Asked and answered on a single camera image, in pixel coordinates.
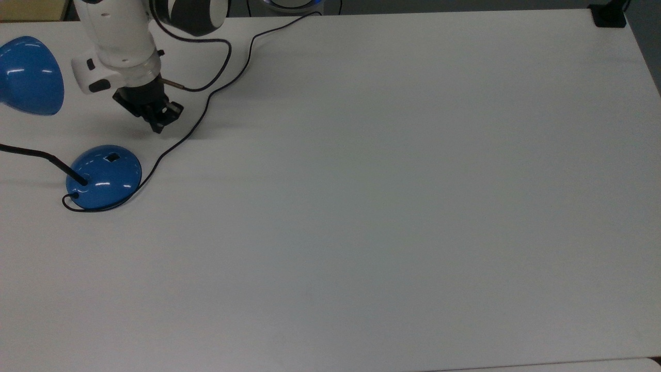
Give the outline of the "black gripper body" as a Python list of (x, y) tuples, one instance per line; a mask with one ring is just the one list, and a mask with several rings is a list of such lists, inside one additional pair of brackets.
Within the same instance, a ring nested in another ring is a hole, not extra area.
[(118, 88), (113, 99), (129, 113), (144, 120), (172, 118), (172, 111), (168, 108), (169, 100), (160, 77), (146, 85)]

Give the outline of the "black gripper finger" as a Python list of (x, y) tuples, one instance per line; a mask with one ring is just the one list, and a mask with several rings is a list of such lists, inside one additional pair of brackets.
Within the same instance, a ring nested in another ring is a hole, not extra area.
[(165, 103), (161, 110), (161, 123), (171, 124), (177, 121), (184, 111), (184, 106), (174, 101)]
[(170, 124), (168, 110), (147, 110), (146, 121), (150, 124), (153, 132), (160, 134), (164, 127)]

